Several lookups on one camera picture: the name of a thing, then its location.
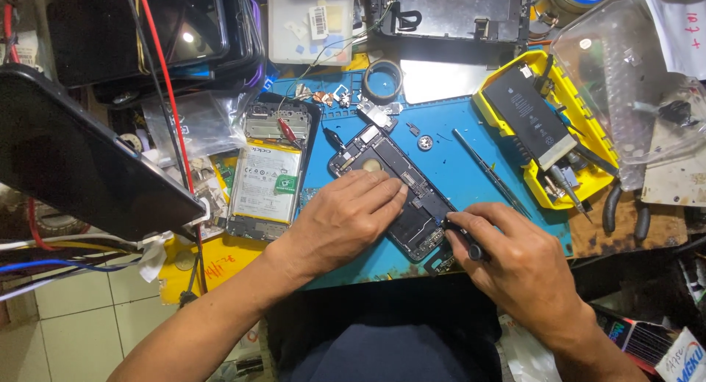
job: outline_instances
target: disassembled smartphone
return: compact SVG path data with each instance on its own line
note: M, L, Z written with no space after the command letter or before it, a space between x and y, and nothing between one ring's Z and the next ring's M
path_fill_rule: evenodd
M390 225L388 234L412 260L422 260L444 240L446 213L456 211L439 190L410 161L387 134L368 125L328 162L336 176L354 169L387 171L410 187L404 212ZM443 265L431 267L436 260ZM438 251L425 269L432 275L446 271L453 263L448 251Z
M289 142L278 118L294 131ZM241 149L230 196L228 234L273 241L294 221L306 166L312 116L303 104L254 102L246 111L248 145Z

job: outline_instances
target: yellow battery holder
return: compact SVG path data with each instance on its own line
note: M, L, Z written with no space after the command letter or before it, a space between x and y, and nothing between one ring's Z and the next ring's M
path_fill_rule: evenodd
M541 75L546 67L547 56L548 55L541 50L523 53L521 56L518 56L486 78L486 80L483 81L481 89L476 94L473 94L472 99L481 111L481 114L488 124L499 129L500 136L515 136L515 132L512 128L510 128L503 117L496 114L493 107L490 106L488 101L483 96L483 89L488 87L490 83L495 81L508 69L517 69L516 66L520 62L526 63L534 71L534 73ZM569 118L571 124L573 124L586 136L584 137L581 134L576 133L572 128L569 128L569 132L571 132L571 134L577 134L582 144L584 144L592 152L598 154L605 161L608 161L610 164L617 167L618 162L616 160L618 155L612 150L613 144L610 139L607 138L605 131L603 131L603 127L601 127L599 122L592 117L592 113L586 103L581 97L579 97L578 91L576 87L574 87L574 84L568 79L568 77L566 77L564 71L557 65L552 65L552 69L549 71L549 78L554 82L554 90L549 95L549 97L553 96L553 99L548 98L547 100L555 106L557 103L565 106L567 109L564 111L564 114ZM552 203L549 195L547 195L544 190L546 182L543 180L540 182L537 179L539 166L534 160L531 160L528 164L523 165L522 168L525 170L525 182L541 206L552 210L566 210L574 207L573 202L568 196L556 199ZM593 164L589 164L588 167L580 171L574 171L574 173L576 174L576 179L580 185L578 188L574 188L574 191L576 192L576 196L578 196L581 201L586 200L588 197L594 195L602 188L605 188L613 181L613 176Z

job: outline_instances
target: barcode sticker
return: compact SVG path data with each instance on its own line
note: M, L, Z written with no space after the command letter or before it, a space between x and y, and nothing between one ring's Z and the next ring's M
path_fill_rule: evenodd
M311 24L311 39L320 40L328 36L328 23L326 22L326 6L309 8L309 23Z

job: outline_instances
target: fingers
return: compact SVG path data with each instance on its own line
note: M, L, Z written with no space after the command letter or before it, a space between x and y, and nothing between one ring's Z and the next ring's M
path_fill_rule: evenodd
M453 257L456 258L456 262L463 266L477 287L481 289L486 287L490 280L488 272L483 268L481 262L475 262L468 257L468 242L463 235L453 230L447 230L445 234L453 249Z
M361 169L355 169L353 171L348 171L347 174L345 174L344 176L342 176L338 179L335 179L333 182L324 186L324 188L327 188L329 190L341 190L341 189L349 186L351 183L354 183L355 181L358 180L358 178L360 178L362 175L365 175L367 173L368 173L367 171L361 170Z
M476 203L468 206L465 211L484 218L508 237L522 238L529 229L521 214L502 203Z
M507 237L483 217L465 212L448 213L446 217L454 224L466 229L493 258L498 256L498 249L503 248L499 244L507 242Z
M402 206L404 206L404 202L407 201L408 191L409 187L407 185L401 185L392 200L388 201L387 204L381 206L373 213L372 217L381 227L381 231L387 229L387 227L393 223L393 220L400 216Z
M355 199L354 202L359 210L367 214L372 214L375 213L378 208L389 203L401 189L402 181L400 179L387 179L370 189L370 191L363 196Z
M364 174L358 176L355 182L348 185L348 187L344 188L343 191L346 193L348 198L358 198L387 179L390 179L390 174L385 171L365 171Z

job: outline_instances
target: black pliers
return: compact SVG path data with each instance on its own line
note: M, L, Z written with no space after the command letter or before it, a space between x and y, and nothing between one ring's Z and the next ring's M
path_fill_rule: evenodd
M640 200L642 190L638 189L633 193L635 194L635 208L638 211L638 221L635 224L635 244L639 246L648 237L652 215L649 214L649 206ZM620 180L615 179L613 188L606 198L606 204L603 206L603 230L605 233L613 233L616 230L616 209L622 194Z

